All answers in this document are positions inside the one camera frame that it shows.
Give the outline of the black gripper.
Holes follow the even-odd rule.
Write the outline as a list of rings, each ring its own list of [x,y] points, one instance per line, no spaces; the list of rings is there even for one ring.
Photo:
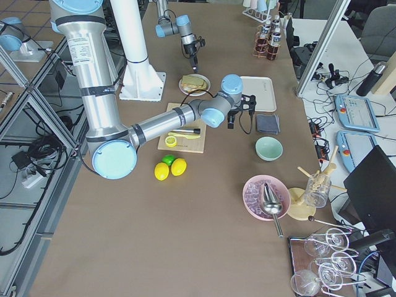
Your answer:
[[[194,73],[198,73],[197,47],[195,43],[182,44],[183,56],[189,58],[190,65]]]
[[[227,128],[233,129],[235,126],[236,115],[239,113],[239,110],[230,110],[227,114]]]

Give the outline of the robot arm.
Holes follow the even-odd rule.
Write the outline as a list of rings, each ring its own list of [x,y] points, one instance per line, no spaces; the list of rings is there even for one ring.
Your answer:
[[[171,35],[179,35],[181,39],[181,51],[189,60],[195,74],[198,73],[197,53],[205,46],[205,40],[192,32],[189,16],[184,14],[177,16],[168,8],[168,1],[154,1],[157,7],[158,23],[155,26],[157,37],[164,38]]]
[[[107,179],[127,176],[137,163],[137,149],[146,142],[197,119],[217,127],[231,109],[241,104],[243,81],[238,75],[229,74],[212,99],[195,99],[131,127],[125,126],[119,117],[110,59],[106,55],[101,1],[51,1],[50,8],[53,28],[67,40],[88,119],[86,140],[92,165],[100,176]],[[111,8],[127,60],[121,97],[159,101],[165,74],[155,71],[149,63],[138,4],[112,1]]]

